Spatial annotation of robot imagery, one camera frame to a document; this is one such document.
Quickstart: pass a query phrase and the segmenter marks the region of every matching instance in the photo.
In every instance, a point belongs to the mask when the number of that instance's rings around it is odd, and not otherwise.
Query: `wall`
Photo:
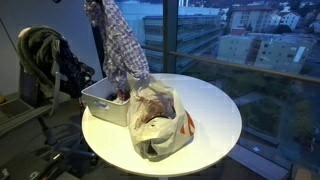
[[[96,70],[94,80],[102,78],[91,26],[85,16],[82,0],[10,0],[0,2],[0,18],[14,44],[17,35],[28,26],[47,25],[68,40],[80,61]],[[0,90],[4,95],[18,90],[19,58],[0,26]]]

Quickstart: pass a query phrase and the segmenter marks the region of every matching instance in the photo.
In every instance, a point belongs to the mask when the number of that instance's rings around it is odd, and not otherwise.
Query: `apartment building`
[[[218,60],[299,74],[315,44],[312,35],[227,35],[220,38]]]
[[[201,56],[211,52],[213,45],[221,36],[221,17],[219,15],[180,15],[177,27],[177,52]],[[163,25],[162,16],[144,17],[145,44],[162,48]],[[162,70],[162,53],[146,50],[150,69]],[[177,72],[183,72],[194,63],[192,59],[177,58]]]
[[[268,6],[238,6],[231,15],[231,30],[246,26],[252,27],[252,32],[263,32],[268,27],[273,9]]]
[[[296,29],[299,22],[300,15],[295,12],[274,12],[271,14],[269,27],[276,27],[278,25],[287,25],[293,31]]]

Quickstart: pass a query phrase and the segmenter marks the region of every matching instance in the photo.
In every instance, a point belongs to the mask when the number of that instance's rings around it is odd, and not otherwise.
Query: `rooftop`
[[[316,43],[314,36],[311,34],[261,34],[249,33],[246,36],[227,35],[226,37],[233,37],[237,39],[254,39],[258,38],[268,42],[288,42],[288,43],[302,43],[310,42]]]
[[[269,6],[237,6],[232,11],[274,11]]]

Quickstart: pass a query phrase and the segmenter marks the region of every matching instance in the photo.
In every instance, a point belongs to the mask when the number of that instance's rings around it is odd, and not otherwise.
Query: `city view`
[[[116,0],[141,45],[162,49],[161,0]],[[320,1],[179,0],[176,72],[222,89],[238,106],[238,144],[290,169],[320,174],[320,85],[216,61],[320,78]],[[145,50],[152,72],[161,52]]]

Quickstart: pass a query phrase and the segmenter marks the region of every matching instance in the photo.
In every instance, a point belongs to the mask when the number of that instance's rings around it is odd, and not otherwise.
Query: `hanging shirt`
[[[127,73],[137,80],[149,78],[142,48],[113,0],[85,0],[84,9],[93,27],[98,26],[104,44],[103,70],[115,90],[125,90]]]

